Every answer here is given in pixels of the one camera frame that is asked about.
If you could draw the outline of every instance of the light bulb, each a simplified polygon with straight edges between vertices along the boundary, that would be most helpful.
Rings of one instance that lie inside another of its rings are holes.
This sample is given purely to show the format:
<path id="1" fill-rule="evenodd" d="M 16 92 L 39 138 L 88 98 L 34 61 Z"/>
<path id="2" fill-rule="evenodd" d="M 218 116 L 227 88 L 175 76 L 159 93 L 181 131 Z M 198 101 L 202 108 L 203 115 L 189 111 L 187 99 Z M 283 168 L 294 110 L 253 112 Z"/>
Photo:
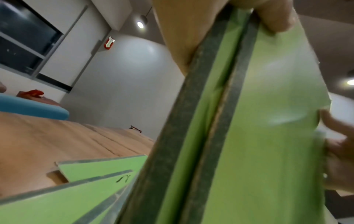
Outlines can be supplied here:
<path id="1" fill-rule="evenodd" d="M 137 22 L 137 24 L 138 24 L 138 27 L 140 28 L 140 29 L 142 29 L 142 28 L 144 28 L 144 25 L 143 25 L 143 23 L 142 22 Z"/>
<path id="2" fill-rule="evenodd" d="M 351 86 L 354 86 L 354 79 L 351 79 L 351 80 L 347 81 L 347 84 L 351 85 Z"/>

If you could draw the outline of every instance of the white arrow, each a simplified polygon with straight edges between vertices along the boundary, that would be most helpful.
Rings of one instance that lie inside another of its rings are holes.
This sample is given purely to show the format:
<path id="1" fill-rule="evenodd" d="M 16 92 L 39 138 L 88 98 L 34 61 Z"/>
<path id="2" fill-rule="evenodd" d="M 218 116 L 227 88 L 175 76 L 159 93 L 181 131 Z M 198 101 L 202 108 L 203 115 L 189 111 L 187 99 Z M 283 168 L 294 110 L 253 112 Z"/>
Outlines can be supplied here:
<path id="1" fill-rule="evenodd" d="M 109 41 L 107 43 L 105 43 L 106 48 L 110 48 L 111 45 L 115 42 L 115 39 L 113 39 L 112 37 L 109 38 Z"/>

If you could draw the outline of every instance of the window pane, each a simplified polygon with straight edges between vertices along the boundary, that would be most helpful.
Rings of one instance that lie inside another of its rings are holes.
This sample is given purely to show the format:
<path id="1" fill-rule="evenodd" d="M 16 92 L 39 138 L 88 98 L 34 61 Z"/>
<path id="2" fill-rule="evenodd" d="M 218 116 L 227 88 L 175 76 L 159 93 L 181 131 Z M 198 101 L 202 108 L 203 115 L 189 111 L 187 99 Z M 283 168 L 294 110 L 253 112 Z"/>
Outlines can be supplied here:
<path id="1" fill-rule="evenodd" d="M 0 64 L 31 75 L 41 61 L 41 58 L 0 37 Z"/>
<path id="2" fill-rule="evenodd" d="M 0 32 L 45 55 L 61 36 L 17 0 L 0 0 Z"/>

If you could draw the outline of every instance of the wood grain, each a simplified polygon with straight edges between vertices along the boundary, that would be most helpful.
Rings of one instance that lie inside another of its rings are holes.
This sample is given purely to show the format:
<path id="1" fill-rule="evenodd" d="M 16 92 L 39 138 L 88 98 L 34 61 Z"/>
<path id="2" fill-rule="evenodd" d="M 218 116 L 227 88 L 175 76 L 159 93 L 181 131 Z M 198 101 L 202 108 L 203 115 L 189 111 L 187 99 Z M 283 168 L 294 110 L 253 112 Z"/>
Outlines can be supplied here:
<path id="1" fill-rule="evenodd" d="M 54 162 L 150 153 L 154 142 L 134 130 L 0 113 L 0 197 L 65 182 Z"/>

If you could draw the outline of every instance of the dark window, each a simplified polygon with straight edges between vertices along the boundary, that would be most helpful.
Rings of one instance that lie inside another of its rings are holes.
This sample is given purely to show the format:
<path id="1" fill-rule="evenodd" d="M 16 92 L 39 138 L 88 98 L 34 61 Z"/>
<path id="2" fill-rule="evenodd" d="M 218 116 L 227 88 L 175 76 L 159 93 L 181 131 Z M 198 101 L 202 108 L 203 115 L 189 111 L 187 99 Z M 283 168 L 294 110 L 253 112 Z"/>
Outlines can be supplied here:
<path id="1" fill-rule="evenodd" d="M 0 32 L 41 55 L 62 35 L 21 0 L 0 0 Z"/>
<path id="2" fill-rule="evenodd" d="M 41 58 L 0 37 L 0 64 L 30 75 L 41 61 Z"/>

